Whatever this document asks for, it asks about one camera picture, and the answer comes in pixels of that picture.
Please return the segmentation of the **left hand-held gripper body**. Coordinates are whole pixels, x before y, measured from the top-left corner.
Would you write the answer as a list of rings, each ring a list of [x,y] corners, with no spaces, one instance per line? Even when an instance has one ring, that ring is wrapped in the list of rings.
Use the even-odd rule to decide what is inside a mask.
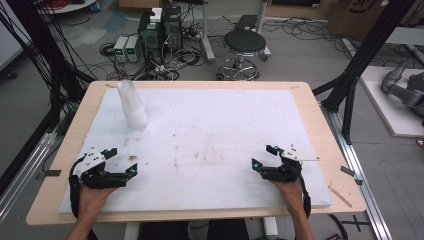
[[[71,167],[71,179],[91,189],[125,187],[130,180],[125,173],[111,173],[105,169],[106,159],[101,151],[91,148]]]

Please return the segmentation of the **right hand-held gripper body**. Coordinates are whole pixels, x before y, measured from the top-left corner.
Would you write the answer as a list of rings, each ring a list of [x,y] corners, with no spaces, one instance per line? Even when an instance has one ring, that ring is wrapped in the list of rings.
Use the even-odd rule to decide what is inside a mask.
[[[316,161],[319,159],[315,153],[294,144],[285,149],[280,149],[281,153],[278,157],[281,160],[281,165],[278,167],[263,165],[259,173],[263,179],[277,182],[296,181],[302,177],[302,161]]]

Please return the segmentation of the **stack of clear plastic cups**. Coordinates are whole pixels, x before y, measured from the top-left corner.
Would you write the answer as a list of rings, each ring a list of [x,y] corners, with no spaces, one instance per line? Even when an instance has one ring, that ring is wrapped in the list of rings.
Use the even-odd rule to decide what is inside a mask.
[[[117,89],[128,126],[134,130],[146,128],[147,114],[134,83],[130,80],[122,80],[118,83]]]

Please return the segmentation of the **person's left hand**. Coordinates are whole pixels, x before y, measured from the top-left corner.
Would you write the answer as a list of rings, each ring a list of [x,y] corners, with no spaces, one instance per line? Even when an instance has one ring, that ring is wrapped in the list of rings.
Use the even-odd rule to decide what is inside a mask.
[[[96,219],[102,210],[107,198],[115,188],[91,189],[86,185],[80,188],[79,220]]]

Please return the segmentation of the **person's right hand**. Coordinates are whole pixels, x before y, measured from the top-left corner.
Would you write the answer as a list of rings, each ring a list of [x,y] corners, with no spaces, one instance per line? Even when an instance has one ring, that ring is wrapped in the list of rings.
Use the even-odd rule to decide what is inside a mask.
[[[272,181],[272,184],[280,191],[290,214],[298,214],[304,211],[303,190],[298,180],[288,183]]]

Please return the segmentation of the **wooden table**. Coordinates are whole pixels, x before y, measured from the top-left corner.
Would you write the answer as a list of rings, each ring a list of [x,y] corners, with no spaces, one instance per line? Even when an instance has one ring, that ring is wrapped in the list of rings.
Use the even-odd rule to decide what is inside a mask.
[[[170,87],[177,89],[276,89],[292,91],[311,147],[319,157],[318,165],[332,200],[328,207],[315,208],[312,205],[313,212],[316,214],[347,213],[360,212],[365,209],[364,198],[355,181],[340,171],[340,167],[345,165],[344,157],[308,84],[277,81],[141,81],[137,87],[139,91],[142,88]],[[89,86],[53,162],[54,167],[57,170],[62,170],[62,172],[60,176],[48,177],[44,180],[27,215],[29,224],[53,225],[73,222],[74,217],[69,203],[68,177],[72,165],[83,156],[80,151],[84,140],[100,108],[104,94],[109,89],[117,90],[114,82],[96,81]],[[328,185],[340,192],[353,207],[349,208],[345,205],[329,190]],[[100,218],[104,222],[225,219],[280,216],[285,211],[286,206],[283,201],[279,208],[265,209],[107,212],[103,208]]]

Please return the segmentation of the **white table leg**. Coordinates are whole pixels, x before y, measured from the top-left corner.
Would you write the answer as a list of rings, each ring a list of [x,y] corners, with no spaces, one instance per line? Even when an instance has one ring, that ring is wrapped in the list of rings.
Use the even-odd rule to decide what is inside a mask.
[[[275,217],[264,217],[263,227],[264,227],[264,235],[266,240],[277,240],[278,227],[277,227],[277,220]]]
[[[126,224],[124,240],[138,240],[140,224],[138,222],[129,222]]]

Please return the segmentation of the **white foam mat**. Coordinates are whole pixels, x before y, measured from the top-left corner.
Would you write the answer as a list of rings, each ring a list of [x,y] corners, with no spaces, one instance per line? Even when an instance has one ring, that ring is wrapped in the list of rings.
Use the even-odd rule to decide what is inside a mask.
[[[110,172],[137,175],[108,199],[107,212],[279,208],[275,187],[251,167],[278,166],[269,145],[298,149],[315,208],[332,200],[290,90],[142,88],[148,125],[129,128],[118,92],[109,89],[80,151],[114,148]]]

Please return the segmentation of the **thin wooden stick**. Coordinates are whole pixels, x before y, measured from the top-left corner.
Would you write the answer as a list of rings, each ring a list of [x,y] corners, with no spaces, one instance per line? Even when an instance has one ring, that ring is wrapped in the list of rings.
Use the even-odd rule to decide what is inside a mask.
[[[336,195],[345,205],[347,205],[349,208],[352,208],[353,205],[336,189],[328,185],[329,190],[331,190],[334,195]]]

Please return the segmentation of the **grey tape strip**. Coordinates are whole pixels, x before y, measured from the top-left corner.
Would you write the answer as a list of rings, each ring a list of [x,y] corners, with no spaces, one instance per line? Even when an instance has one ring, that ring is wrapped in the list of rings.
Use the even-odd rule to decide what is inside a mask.
[[[363,180],[358,179],[358,178],[356,177],[356,173],[355,173],[355,171],[353,171],[353,170],[351,170],[350,168],[345,167],[345,166],[341,166],[341,167],[340,167],[340,171],[342,171],[343,173],[345,173],[345,174],[347,174],[347,175],[351,176],[351,177],[355,180],[355,183],[356,183],[357,185],[359,185],[359,186],[360,186],[360,185],[362,185]]]

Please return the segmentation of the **person's left leg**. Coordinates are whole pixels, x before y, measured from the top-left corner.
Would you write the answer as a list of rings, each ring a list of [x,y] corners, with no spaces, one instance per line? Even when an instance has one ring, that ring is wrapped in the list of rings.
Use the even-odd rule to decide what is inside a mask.
[[[187,222],[145,222],[137,240],[190,240]]]

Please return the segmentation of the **person's leg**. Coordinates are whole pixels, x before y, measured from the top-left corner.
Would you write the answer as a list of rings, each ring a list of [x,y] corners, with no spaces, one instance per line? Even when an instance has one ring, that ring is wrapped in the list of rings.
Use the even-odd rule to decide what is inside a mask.
[[[207,240],[249,240],[245,220],[210,220]]]
[[[190,240],[187,222],[145,222],[137,240]]]

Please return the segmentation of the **person's right leg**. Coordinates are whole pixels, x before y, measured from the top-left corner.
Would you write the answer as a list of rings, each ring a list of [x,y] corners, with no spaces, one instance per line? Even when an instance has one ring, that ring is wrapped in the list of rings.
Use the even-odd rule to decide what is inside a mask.
[[[210,220],[207,240],[249,240],[245,220]]]

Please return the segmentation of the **grey power supply unit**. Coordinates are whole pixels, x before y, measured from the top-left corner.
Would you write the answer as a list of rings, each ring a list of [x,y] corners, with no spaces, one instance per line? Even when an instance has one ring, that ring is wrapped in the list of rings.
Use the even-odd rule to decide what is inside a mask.
[[[140,57],[140,43],[136,36],[130,36],[126,43],[126,52],[129,62],[137,62]]]
[[[115,59],[117,62],[127,62],[126,44],[128,38],[121,36],[114,45]]]

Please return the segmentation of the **black round stool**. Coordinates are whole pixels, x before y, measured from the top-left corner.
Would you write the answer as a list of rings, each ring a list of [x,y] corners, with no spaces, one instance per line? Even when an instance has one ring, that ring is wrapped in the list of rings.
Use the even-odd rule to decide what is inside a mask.
[[[216,73],[218,80],[252,81],[260,76],[257,66],[249,57],[264,52],[266,40],[263,36],[251,30],[234,30],[224,36],[223,46],[234,57],[220,65]]]

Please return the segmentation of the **white platform board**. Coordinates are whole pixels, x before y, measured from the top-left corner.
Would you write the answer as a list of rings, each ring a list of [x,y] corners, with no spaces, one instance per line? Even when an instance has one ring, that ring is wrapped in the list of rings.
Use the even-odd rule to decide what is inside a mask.
[[[424,119],[415,115],[400,99],[381,90],[383,78],[391,70],[391,67],[369,66],[361,76],[361,83],[392,136],[424,138]]]

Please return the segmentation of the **black computer tower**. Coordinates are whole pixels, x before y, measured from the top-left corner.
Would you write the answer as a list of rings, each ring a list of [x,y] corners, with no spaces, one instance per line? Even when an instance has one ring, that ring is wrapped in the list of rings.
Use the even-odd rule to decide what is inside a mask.
[[[168,47],[173,51],[182,49],[181,7],[171,6],[163,15],[164,31]]]
[[[141,40],[142,51],[146,62],[162,64],[163,27],[161,22],[153,21],[154,12],[146,10],[143,12],[138,34]]]

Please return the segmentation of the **black flat device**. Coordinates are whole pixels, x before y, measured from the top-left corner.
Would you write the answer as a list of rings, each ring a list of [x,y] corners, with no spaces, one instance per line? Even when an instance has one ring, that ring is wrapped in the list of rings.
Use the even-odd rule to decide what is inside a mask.
[[[235,24],[236,30],[251,30],[257,22],[257,15],[242,15]]]

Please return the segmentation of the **cardboard box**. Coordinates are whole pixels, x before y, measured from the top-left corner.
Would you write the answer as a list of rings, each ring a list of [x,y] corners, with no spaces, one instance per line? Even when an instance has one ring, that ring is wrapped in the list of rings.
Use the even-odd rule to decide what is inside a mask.
[[[327,23],[331,36],[364,40],[391,0],[337,0]]]

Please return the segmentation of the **aluminium floor rail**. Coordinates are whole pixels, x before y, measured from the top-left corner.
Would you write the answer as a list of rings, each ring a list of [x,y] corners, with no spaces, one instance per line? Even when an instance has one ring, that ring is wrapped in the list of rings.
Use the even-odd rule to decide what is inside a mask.
[[[365,204],[366,215],[373,230],[376,240],[393,240],[384,217],[379,209],[371,187],[367,181],[365,172],[352,144],[349,144],[342,135],[342,119],[336,112],[322,109],[330,129],[333,131],[336,142],[341,149],[349,169],[353,171],[353,178],[361,192]]]
[[[23,165],[0,197],[0,224],[6,219],[42,161],[46,159],[56,138],[56,132],[44,133],[39,141],[30,148],[29,153],[24,156]]]

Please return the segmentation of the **black metal frame post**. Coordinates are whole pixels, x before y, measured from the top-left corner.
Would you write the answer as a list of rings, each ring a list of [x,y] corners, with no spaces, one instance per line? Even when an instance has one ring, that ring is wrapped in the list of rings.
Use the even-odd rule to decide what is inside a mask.
[[[385,10],[345,70],[337,78],[312,90],[314,96],[330,90],[329,96],[321,102],[323,108],[329,112],[337,112],[342,101],[345,101],[341,134],[348,144],[351,144],[351,122],[356,85],[371,60],[386,43],[415,1],[389,0]]]

